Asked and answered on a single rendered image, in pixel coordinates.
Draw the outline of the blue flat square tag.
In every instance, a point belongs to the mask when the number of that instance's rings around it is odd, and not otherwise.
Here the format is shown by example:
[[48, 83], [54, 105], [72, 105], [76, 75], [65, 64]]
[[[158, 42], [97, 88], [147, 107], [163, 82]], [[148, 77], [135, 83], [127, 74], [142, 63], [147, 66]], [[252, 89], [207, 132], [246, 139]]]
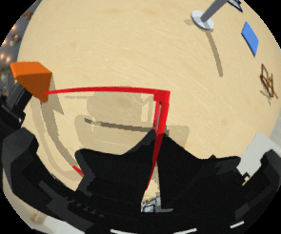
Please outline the blue flat square tag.
[[244, 25], [242, 29], [242, 36], [244, 40], [246, 40], [247, 45], [250, 46], [251, 53], [254, 53], [254, 56], [257, 55], [258, 50], [258, 38], [255, 37], [257, 34], [254, 33], [254, 30], [251, 29], [251, 26], [248, 25], [246, 22], [246, 25]]

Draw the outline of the red glasses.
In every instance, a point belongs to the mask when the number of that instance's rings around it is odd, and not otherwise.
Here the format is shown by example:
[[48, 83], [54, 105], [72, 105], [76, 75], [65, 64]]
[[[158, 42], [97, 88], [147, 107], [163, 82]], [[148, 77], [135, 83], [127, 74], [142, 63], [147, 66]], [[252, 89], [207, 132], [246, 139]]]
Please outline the red glasses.
[[158, 160], [160, 145], [162, 145], [164, 127], [166, 127], [168, 108], [170, 108], [170, 92], [163, 89], [149, 89], [149, 88], [133, 88], [133, 87], [86, 87], [86, 88], [72, 88], [72, 89], [58, 89], [45, 91], [44, 94], [57, 94], [57, 93], [72, 93], [73, 91], [126, 91], [126, 93], [140, 93], [140, 94], [154, 94], [155, 116], [154, 125], [156, 139], [154, 141], [154, 150], [152, 151], [152, 169], [154, 169], [156, 160]]

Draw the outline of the white long flat panel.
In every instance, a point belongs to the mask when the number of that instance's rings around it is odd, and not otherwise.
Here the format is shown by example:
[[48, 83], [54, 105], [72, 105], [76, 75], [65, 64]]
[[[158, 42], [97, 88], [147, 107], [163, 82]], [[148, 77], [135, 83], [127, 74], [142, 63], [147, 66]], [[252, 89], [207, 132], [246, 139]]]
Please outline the white long flat panel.
[[[267, 139], [267, 136], [263, 136], [262, 132], [255, 133], [253, 141], [251, 141], [247, 150], [240, 156], [242, 162], [239, 163], [239, 166], [237, 166], [236, 169], [238, 169], [242, 175], [246, 173], [248, 173], [248, 175], [255, 174], [258, 167], [261, 167], [262, 163], [259, 162], [259, 160], [261, 160], [262, 155], [265, 155], [265, 152], [270, 151], [271, 148], [273, 148], [273, 151], [276, 151], [276, 154], [280, 154], [280, 146], [274, 144], [271, 139]], [[249, 179], [247, 177], [246, 181]]]

